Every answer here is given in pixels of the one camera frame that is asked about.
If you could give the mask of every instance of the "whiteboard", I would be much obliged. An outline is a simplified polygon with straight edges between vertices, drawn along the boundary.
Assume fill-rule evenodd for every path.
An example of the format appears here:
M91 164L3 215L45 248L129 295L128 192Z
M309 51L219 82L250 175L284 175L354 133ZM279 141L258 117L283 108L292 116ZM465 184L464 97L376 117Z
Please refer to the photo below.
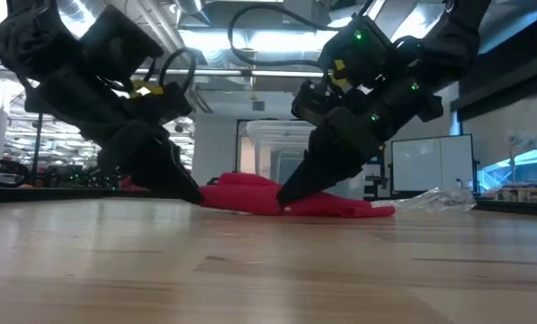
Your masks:
M425 191L442 185L439 139L392 142L393 191Z
M454 136L440 139L442 154L442 188L453 188L461 180L462 186L471 186L474 177L472 168L472 137Z
M472 189L472 137L451 136L392 142L393 191Z

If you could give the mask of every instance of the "table surface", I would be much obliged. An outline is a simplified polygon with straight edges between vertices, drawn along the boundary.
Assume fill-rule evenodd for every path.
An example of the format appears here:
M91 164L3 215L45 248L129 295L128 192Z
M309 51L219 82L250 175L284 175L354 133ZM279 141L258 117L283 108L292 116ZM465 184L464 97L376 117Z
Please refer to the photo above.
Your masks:
M0 324L534 323L537 217L0 204Z

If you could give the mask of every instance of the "wood grain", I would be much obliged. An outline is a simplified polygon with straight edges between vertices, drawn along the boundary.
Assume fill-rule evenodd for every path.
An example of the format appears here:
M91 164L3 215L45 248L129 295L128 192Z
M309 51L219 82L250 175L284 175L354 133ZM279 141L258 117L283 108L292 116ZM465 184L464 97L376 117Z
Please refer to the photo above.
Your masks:
M0 204L0 323L537 324L537 217Z

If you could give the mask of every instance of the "red fabric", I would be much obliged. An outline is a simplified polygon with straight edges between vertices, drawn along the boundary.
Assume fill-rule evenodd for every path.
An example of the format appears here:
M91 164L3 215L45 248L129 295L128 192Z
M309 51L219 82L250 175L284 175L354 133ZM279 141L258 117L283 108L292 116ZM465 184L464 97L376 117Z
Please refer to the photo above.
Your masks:
M356 201L334 196L329 193L317 193L303 200L284 206L283 209L276 194L282 188L268 179L258 175L224 174L216 185L200 188L204 201L203 207L249 212L258 215L291 215L364 218L392 216L393 207L372 208L366 201Z

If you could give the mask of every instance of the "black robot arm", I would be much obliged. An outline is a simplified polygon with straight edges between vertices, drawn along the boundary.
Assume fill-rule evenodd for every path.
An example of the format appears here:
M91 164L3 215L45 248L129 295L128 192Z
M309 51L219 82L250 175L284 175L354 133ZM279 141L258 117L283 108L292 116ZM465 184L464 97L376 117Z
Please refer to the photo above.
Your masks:
M135 90L130 78L146 59L154 62L164 54L158 44L111 5L77 40L60 20L56 0L6 3L0 59L25 87L26 111L50 113L77 126L84 138L102 147L98 163L104 171L118 170L132 175L135 185L198 203L201 195L180 161L181 150L162 127L192 111L183 95L189 83L161 81L161 93L130 99L112 91ZM40 84L32 87L29 79Z
M392 43L367 16L356 16L323 48L330 71L304 83L292 113L316 125L305 158L278 194L288 203L356 176L380 147L418 116L443 115L438 90L462 78L479 50L479 25L490 0L447 0L440 20L419 40ZM345 85L350 90L343 91ZM364 86L368 94L357 89Z

